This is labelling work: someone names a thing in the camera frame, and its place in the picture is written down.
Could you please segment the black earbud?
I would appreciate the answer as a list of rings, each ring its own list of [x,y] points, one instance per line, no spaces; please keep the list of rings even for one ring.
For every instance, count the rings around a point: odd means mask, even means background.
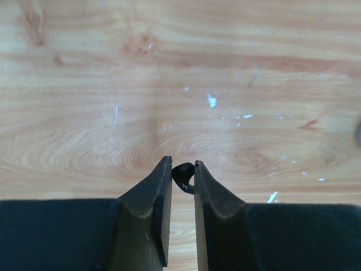
[[[185,193],[193,195],[194,186],[190,184],[190,179],[195,172],[195,166],[191,163],[183,163],[172,169],[172,178],[177,186]]]

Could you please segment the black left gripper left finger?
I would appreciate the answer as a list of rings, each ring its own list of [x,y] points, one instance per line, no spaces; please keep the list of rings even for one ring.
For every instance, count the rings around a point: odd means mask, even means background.
[[[118,198],[1,201],[2,270],[163,270],[172,159]]]

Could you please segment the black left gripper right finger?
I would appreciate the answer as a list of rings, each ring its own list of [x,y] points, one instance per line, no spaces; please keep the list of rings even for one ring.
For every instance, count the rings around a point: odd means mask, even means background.
[[[360,207],[247,203],[195,164],[199,270],[359,270]]]

